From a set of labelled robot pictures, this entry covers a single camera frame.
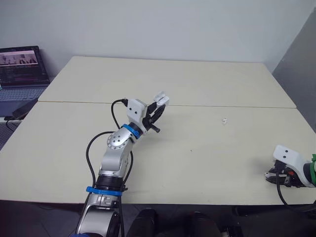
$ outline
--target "green part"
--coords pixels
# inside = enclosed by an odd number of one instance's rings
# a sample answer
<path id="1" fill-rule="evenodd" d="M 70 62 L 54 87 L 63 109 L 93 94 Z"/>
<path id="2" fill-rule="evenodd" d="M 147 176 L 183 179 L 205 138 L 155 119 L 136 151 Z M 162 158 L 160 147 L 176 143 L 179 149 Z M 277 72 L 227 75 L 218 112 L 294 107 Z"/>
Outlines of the green part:
<path id="1" fill-rule="evenodd" d="M 312 183 L 316 186 L 316 174 L 315 174 L 314 165 L 315 165 L 315 161 L 313 161 L 310 164 L 310 171 L 311 171 Z"/>

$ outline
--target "laptop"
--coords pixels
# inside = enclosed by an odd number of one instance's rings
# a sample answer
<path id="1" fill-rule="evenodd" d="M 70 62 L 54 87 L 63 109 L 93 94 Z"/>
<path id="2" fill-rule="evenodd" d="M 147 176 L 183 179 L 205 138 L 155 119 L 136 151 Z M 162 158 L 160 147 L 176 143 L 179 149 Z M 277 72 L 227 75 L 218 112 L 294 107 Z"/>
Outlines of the laptop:
<path id="1" fill-rule="evenodd" d="M 38 98 L 49 78 L 38 46 L 0 49 L 0 117 Z"/>

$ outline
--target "white wall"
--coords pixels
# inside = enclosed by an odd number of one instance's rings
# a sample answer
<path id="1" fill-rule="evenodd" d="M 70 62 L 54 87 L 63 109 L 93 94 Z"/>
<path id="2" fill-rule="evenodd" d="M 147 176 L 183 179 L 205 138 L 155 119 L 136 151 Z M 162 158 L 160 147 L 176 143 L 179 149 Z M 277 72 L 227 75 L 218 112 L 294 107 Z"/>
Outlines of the white wall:
<path id="1" fill-rule="evenodd" d="M 52 76 L 73 55 L 277 66 L 315 0 L 3 0 L 0 47 L 39 45 Z"/>

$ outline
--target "gray wall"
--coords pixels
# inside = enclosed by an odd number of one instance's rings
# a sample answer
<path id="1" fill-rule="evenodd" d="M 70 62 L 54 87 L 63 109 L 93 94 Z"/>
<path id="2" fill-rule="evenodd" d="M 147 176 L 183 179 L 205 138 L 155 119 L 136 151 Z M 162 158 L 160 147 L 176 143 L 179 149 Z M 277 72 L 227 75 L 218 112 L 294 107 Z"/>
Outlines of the gray wall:
<path id="1" fill-rule="evenodd" d="M 272 72 L 315 0 L 3 0 L 0 48 L 39 45 L 51 76 L 73 55 L 264 62 Z"/>
<path id="2" fill-rule="evenodd" d="M 273 75 L 316 132 L 315 9 Z"/>

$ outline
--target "small white object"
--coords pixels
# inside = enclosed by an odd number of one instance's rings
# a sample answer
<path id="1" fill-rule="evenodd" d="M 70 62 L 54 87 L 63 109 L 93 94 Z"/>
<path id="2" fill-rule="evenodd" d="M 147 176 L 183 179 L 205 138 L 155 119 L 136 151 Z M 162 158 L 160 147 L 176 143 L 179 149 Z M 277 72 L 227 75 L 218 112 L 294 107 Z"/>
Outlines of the small white object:
<path id="1" fill-rule="evenodd" d="M 223 125 L 227 124 L 227 118 L 222 119 Z"/>

